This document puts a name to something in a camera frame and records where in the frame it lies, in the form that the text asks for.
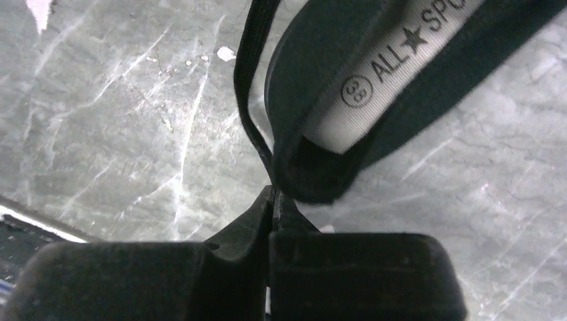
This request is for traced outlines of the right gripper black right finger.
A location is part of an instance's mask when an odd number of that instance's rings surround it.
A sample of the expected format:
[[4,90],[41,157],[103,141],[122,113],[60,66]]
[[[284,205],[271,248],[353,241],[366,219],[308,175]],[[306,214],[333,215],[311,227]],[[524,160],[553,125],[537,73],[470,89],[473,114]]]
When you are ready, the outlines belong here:
[[276,193],[269,236],[272,320],[464,320],[442,244],[419,233],[323,233]]

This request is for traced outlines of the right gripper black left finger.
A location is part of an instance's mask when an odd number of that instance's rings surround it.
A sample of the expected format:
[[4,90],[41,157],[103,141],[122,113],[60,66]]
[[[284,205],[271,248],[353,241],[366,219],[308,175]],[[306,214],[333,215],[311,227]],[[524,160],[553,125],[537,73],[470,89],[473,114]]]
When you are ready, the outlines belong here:
[[274,189],[203,242],[58,241],[25,265],[2,320],[263,320]]

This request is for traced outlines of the black shoe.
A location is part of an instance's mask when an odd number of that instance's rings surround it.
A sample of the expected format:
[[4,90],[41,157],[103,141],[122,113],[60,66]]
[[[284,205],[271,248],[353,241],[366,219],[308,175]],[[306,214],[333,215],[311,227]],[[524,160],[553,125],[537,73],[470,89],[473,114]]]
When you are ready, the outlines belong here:
[[444,116],[565,1],[308,1],[265,82],[275,184],[331,203]]

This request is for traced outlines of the black shoelace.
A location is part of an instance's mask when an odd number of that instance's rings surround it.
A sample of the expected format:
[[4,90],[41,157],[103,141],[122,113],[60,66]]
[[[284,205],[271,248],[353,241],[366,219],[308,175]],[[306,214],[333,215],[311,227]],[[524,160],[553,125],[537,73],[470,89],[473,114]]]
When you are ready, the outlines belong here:
[[249,113],[249,95],[278,6],[279,1],[274,0],[253,0],[251,2],[251,7],[248,11],[239,43],[233,72],[233,84],[240,121],[271,181],[273,180],[271,170],[273,154],[251,119]]

